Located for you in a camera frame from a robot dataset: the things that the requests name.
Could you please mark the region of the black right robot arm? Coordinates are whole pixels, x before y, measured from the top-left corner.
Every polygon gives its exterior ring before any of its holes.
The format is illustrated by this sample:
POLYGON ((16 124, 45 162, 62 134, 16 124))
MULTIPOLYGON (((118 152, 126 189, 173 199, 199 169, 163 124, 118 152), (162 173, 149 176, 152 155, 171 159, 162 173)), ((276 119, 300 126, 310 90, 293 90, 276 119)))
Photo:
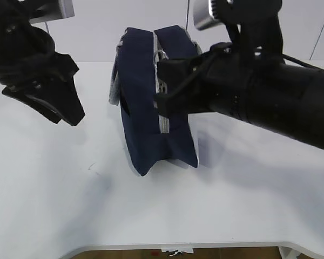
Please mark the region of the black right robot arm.
POLYGON ((324 69, 283 53, 281 1, 205 1, 199 30, 222 23, 230 42, 192 58, 165 58, 158 113, 216 112, 324 150, 324 69))

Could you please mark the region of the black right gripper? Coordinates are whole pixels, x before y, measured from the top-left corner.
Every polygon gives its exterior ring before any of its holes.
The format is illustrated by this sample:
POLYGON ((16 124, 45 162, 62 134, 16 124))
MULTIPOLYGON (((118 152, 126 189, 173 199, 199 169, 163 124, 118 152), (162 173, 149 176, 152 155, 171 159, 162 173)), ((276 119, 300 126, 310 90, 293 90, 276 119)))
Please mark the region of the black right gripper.
POLYGON ((157 63, 162 81, 181 81, 182 87, 154 96, 159 115, 217 112, 236 119, 245 117, 242 104, 245 76, 238 48, 218 43, 191 58, 163 59, 157 63))

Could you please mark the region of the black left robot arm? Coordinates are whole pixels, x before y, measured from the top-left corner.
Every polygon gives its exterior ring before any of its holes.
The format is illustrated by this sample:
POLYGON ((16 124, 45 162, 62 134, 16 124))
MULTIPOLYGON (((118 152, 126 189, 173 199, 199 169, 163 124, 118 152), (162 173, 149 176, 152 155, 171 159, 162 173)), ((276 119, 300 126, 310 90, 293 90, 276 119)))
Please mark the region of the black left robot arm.
POLYGON ((75 15, 72 1, 0 1, 0 84, 4 96, 31 107, 57 124, 85 117, 76 92, 79 68, 56 52, 51 35, 34 24, 75 15))

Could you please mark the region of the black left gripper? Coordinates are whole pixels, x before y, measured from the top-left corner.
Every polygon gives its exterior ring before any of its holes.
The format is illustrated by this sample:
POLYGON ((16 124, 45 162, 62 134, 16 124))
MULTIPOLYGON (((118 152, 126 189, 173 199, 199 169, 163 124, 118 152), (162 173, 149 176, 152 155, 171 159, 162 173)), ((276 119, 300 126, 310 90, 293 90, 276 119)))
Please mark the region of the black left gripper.
POLYGON ((85 111, 76 91, 74 75, 79 67, 68 54, 53 53, 12 58, 0 55, 0 84, 2 94, 17 100, 58 124, 61 120, 77 126, 85 111), (23 91, 40 90, 47 86, 47 107, 28 98, 23 91))

